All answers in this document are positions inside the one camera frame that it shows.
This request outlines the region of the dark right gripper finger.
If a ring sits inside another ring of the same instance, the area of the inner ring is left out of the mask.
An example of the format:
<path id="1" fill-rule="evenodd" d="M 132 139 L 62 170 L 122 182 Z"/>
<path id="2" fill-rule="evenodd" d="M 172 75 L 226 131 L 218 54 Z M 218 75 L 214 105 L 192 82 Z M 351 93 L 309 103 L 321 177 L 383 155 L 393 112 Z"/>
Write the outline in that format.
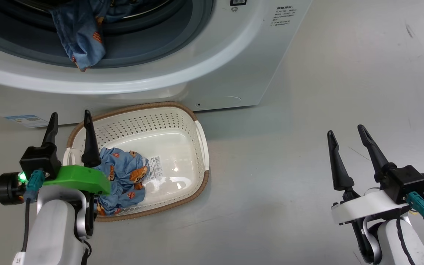
<path id="1" fill-rule="evenodd" d="M 339 144 L 332 130 L 328 131 L 327 138 L 333 189 L 336 191 L 351 191 L 354 181 L 346 171 L 346 167 L 339 154 Z"/>
<path id="2" fill-rule="evenodd" d="M 370 155 L 372 167 L 375 171 L 375 181 L 380 181 L 382 178 L 382 169 L 389 162 L 364 125 L 358 125 L 358 132 L 363 145 L 367 148 Z"/>

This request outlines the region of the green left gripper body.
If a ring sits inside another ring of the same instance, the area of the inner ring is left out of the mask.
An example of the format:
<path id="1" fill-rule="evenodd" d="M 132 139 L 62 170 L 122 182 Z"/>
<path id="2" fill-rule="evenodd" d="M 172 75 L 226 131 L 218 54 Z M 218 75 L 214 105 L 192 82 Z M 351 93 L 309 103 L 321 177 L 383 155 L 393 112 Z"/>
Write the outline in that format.
<path id="1" fill-rule="evenodd" d="M 62 166 L 54 180 L 45 181 L 43 184 L 43 186 L 49 185 L 59 185 L 96 195 L 111 193 L 111 182 L 102 171 L 79 165 Z"/>

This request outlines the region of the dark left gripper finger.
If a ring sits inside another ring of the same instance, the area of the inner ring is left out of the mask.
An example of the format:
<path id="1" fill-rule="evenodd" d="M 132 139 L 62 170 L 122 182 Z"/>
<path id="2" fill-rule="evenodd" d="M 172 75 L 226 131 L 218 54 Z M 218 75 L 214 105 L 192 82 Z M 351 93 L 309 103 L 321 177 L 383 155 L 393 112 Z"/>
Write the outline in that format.
<path id="1" fill-rule="evenodd" d="M 92 115 L 89 110 L 84 112 L 84 129 L 85 134 L 85 148 L 81 156 L 81 161 L 85 167 L 95 168 L 101 164 L 101 157 L 99 154 L 99 146 L 96 140 L 96 134 L 93 124 Z"/>
<path id="2" fill-rule="evenodd" d="M 41 146 L 56 146 L 55 140 L 58 134 L 58 129 L 59 129 L 58 113 L 54 112 L 52 113 L 49 119 L 49 124 L 46 128 L 46 132 L 45 132 Z"/>

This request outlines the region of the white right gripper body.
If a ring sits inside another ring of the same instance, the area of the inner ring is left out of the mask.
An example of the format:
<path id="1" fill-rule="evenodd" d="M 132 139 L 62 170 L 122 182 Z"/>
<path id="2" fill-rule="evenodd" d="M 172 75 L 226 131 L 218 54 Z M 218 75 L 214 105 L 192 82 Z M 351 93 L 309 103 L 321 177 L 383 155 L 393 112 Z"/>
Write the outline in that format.
<path id="1" fill-rule="evenodd" d="M 374 191 L 347 202 L 336 203 L 336 205 L 331 207 L 331 214 L 333 221 L 336 224 L 340 224 L 399 209 L 404 206 L 408 206 L 408 204 L 396 204 L 390 199 L 385 191 Z"/>

